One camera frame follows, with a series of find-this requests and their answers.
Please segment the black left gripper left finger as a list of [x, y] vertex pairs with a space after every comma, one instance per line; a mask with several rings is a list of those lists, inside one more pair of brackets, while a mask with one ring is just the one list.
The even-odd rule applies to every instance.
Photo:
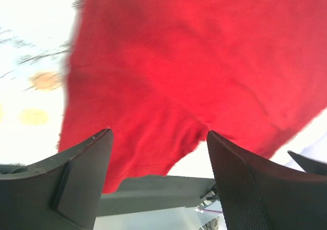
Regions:
[[93, 229], [113, 133], [28, 166], [1, 165], [1, 229]]

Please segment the red t shirt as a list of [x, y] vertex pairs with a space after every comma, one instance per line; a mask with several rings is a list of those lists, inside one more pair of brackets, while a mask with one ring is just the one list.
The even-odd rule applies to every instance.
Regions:
[[84, 0], [59, 150], [102, 129], [104, 193], [210, 130], [270, 158], [326, 108], [326, 0]]

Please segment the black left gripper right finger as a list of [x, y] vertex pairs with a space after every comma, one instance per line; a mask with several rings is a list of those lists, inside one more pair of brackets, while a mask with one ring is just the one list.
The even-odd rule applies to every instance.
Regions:
[[326, 229], [325, 163], [291, 152], [291, 169], [214, 131], [207, 146], [228, 229]]

